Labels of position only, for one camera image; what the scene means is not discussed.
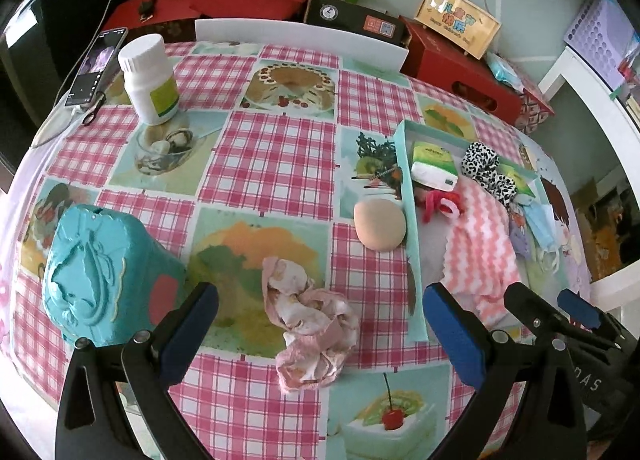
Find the teal plastic toy case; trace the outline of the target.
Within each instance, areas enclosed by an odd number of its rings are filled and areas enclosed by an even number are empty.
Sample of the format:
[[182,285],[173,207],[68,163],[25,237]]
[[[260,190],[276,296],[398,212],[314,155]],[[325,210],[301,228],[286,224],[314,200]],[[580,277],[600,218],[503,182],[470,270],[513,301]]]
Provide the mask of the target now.
[[130,214],[74,204],[54,234],[43,308],[63,340],[122,344],[170,312],[186,268]]

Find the green tissue pack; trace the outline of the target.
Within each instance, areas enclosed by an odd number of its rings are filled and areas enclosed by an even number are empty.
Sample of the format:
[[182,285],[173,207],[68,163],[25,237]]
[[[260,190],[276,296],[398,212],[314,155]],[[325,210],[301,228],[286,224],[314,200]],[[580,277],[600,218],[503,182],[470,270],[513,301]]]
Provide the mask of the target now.
[[412,146],[410,174],[414,182],[445,192],[454,190],[459,177],[450,152],[422,140]]
[[532,198],[536,197],[533,189],[529,187],[529,183],[526,182],[525,178],[521,176],[513,166],[501,163],[499,165],[499,170],[501,174],[510,177],[510,179],[514,181],[516,192],[518,194],[525,194]]

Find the purple baby wipes pack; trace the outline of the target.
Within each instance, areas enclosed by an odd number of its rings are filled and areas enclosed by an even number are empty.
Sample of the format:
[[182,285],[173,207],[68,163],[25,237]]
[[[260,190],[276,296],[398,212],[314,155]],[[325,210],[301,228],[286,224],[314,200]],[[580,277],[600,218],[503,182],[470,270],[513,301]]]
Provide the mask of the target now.
[[514,206],[510,211],[509,238],[517,256],[530,260],[533,257],[532,246],[527,235],[527,224],[524,213]]

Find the patterned picture tablecloth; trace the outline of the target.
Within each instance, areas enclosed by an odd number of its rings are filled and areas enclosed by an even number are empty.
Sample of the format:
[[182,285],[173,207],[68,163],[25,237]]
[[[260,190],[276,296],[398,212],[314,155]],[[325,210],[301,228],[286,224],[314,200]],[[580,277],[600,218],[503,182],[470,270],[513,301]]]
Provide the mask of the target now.
[[[61,396],[70,344],[48,317],[41,277],[58,220],[92,203],[142,221],[220,292],[204,348],[171,392],[219,459],[423,459],[472,391],[411,307],[408,246],[378,253],[352,210],[393,199],[396,142],[422,138],[461,158],[471,142],[498,154],[559,217],[556,255],[534,251],[522,280],[554,300],[590,293],[570,196],[533,139],[437,87],[347,57],[277,45],[170,44],[182,113],[165,133],[191,135],[184,158],[161,154],[120,84],[96,120],[75,122],[25,160],[3,215],[1,349],[47,402]],[[262,308],[262,260],[301,264],[347,296],[361,333],[338,381],[286,396],[274,358],[282,332]]]

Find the leopard print scrunchie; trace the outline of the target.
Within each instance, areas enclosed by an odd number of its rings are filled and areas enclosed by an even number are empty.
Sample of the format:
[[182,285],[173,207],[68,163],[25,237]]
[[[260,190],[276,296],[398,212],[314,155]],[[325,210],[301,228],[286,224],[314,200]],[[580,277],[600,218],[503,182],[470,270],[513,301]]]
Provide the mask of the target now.
[[471,142],[461,160],[461,173],[475,180],[508,210],[518,187],[513,178],[499,172],[499,165],[500,159],[495,150],[482,142]]

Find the white foam board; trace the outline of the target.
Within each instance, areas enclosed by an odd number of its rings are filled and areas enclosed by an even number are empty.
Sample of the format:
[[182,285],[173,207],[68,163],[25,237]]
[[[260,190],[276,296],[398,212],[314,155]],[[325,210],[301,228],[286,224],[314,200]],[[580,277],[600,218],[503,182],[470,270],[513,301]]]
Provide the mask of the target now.
[[300,22],[252,18],[204,18],[194,21],[195,37],[207,42],[282,45],[347,56],[384,71],[399,72],[409,51],[366,36]]

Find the blue wet wipes pack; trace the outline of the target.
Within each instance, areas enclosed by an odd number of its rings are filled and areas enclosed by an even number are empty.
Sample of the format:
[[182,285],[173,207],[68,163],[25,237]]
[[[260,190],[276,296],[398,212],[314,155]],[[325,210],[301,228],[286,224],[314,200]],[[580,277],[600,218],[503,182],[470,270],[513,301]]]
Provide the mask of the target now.
[[488,50],[484,55],[484,61],[499,83],[511,87],[518,94],[524,93],[524,84],[518,72],[505,59]]

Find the black monitor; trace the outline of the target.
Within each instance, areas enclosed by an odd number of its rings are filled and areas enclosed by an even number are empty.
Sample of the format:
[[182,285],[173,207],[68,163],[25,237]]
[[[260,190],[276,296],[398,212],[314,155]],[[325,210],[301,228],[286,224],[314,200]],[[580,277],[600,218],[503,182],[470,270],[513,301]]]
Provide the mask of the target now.
[[15,173],[108,15],[126,0],[1,0],[1,166]]

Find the purple perforated board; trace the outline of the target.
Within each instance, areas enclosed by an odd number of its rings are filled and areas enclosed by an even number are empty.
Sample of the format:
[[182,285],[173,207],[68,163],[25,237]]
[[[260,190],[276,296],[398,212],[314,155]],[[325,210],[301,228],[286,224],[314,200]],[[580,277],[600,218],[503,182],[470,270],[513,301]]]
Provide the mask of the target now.
[[623,63],[639,47],[639,35],[615,0],[585,0],[564,42],[617,90],[625,81]]

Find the white pill bottle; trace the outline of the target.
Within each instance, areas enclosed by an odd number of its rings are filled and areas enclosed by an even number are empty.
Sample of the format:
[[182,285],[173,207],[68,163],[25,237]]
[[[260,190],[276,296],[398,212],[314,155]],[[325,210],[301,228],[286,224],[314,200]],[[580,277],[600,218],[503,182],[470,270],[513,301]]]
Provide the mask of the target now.
[[178,111],[180,93],[163,37],[150,33],[135,38],[118,54],[124,87],[144,124],[158,125]]

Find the light blue face mask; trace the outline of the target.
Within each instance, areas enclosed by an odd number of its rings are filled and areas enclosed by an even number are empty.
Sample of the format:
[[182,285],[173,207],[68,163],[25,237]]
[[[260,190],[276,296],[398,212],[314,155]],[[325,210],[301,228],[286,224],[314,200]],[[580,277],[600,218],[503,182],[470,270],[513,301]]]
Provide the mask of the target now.
[[560,244],[552,206],[527,194],[517,194],[515,204],[525,217],[534,238],[533,256],[545,272],[555,274],[560,268]]

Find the black long box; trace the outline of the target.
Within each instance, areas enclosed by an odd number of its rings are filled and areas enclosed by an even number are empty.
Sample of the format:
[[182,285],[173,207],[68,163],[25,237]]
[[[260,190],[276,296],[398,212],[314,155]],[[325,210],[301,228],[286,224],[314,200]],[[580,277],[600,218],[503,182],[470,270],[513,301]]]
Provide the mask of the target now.
[[308,0],[304,23],[356,33],[403,48],[411,38],[399,18],[343,0]]

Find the pink white zigzag towel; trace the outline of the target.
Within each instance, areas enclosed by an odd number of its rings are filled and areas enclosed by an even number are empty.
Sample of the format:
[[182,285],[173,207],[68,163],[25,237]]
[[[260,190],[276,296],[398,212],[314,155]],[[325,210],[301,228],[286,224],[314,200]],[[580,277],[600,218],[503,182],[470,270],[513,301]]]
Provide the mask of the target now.
[[508,314],[506,288],[521,280],[508,211],[470,178],[460,177],[454,191],[462,211],[451,223],[442,284],[491,328]]

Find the pale pink cloth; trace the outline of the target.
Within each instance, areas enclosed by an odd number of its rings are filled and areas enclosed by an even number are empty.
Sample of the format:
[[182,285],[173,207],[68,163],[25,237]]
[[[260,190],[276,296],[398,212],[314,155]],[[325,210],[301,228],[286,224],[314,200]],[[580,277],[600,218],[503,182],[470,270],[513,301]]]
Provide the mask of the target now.
[[360,333],[347,298],[318,288],[302,265],[270,256],[262,261],[262,300],[269,321],[283,330],[285,349],[276,356],[281,392],[334,382]]

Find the beige round sponge ball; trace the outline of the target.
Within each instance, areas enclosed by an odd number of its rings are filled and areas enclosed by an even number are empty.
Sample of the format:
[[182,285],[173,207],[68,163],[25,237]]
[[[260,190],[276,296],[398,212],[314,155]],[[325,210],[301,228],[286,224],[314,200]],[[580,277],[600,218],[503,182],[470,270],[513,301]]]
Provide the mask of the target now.
[[386,199],[358,202],[354,207],[354,226],[359,241],[375,252],[398,248],[407,232],[404,211],[397,203]]

